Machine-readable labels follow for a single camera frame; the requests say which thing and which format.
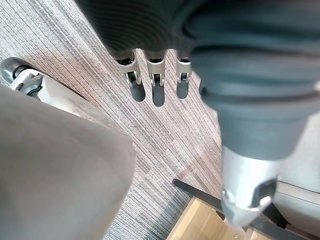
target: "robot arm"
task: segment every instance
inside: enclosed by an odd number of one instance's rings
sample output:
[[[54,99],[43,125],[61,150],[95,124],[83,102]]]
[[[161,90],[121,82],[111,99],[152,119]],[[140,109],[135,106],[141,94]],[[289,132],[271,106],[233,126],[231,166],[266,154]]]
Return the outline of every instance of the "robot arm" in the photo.
[[[320,107],[320,2],[313,0],[76,0],[119,64],[131,94],[145,91],[132,49],[144,50],[152,99],[164,104],[165,51],[176,49],[177,95],[192,67],[218,112],[222,207],[239,226],[272,201],[282,161]]]

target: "gray fabric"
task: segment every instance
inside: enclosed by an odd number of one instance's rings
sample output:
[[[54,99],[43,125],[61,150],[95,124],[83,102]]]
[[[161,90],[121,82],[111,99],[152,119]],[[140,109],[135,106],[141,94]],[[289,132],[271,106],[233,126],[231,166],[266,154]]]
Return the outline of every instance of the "gray fabric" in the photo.
[[[0,113],[1,240],[100,239],[133,179],[132,139],[2,85]]]
[[[133,139],[133,183],[106,240],[165,239],[190,200],[171,186],[173,178],[220,196],[217,115],[202,103],[195,74],[188,97],[177,98],[172,51],[167,54],[165,104],[157,108],[142,53],[137,52],[146,98],[138,103],[74,2],[2,0],[0,14],[1,59],[23,58],[66,83]]]

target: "carpet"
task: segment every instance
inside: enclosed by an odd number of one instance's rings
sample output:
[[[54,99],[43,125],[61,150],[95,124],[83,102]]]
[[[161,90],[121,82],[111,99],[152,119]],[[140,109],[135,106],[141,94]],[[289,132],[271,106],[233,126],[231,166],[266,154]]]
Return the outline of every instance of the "carpet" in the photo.
[[[142,51],[137,55],[146,98],[139,103],[73,1],[1,0],[0,14],[1,59],[23,58],[65,83],[134,141],[133,183],[105,240],[166,239],[190,200],[171,185],[173,178],[220,196],[217,114],[202,103],[196,74],[188,97],[177,98],[173,50],[166,55],[165,104],[155,107]]]

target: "metal joint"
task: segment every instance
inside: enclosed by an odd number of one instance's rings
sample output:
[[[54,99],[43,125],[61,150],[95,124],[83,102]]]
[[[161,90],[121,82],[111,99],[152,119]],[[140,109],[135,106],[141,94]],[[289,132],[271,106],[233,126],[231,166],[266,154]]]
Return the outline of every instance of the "metal joint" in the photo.
[[[136,57],[136,52],[133,52],[133,61],[130,64],[123,65],[117,62],[120,72],[124,74],[126,82],[132,86],[132,82],[136,81],[136,84],[141,84],[141,72]]]
[[[181,83],[185,81],[186,84],[189,83],[190,77],[192,75],[191,62],[180,61],[176,59],[176,77],[177,82]]]

